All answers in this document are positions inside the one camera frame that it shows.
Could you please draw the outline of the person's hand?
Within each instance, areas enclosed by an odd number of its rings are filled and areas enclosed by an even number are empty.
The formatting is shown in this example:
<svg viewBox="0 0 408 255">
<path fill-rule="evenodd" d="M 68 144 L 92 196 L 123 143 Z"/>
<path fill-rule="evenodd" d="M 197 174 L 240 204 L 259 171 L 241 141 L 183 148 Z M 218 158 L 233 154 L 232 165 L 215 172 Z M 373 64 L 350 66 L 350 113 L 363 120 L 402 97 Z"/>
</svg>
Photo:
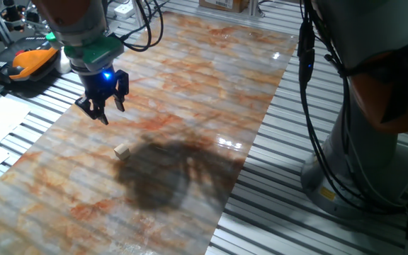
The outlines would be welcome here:
<svg viewBox="0 0 408 255">
<path fill-rule="evenodd" d="M 23 14 L 22 12 L 26 8 L 24 6 L 10 6 L 6 7 L 2 12 L 1 16 L 5 21 L 19 21 L 22 19 Z"/>
</svg>

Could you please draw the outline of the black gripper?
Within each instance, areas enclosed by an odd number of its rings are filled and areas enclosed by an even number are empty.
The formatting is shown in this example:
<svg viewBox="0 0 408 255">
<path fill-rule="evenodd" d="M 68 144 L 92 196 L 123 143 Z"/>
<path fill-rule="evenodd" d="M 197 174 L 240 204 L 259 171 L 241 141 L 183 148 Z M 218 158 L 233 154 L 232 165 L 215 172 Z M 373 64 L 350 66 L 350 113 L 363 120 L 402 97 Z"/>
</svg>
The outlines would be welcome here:
<svg viewBox="0 0 408 255">
<path fill-rule="evenodd" d="M 104 125 L 108 124 L 104 101 L 111 96 L 115 99 L 117 109 L 125 111 L 123 103 L 125 96 L 129 94 L 128 73 L 123 70 L 115 72 L 113 65 L 110 65 L 96 72 L 81 72 L 79 78 L 85 92 L 82 97 L 75 100 L 75 105 L 92 120 L 100 120 Z"/>
</svg>

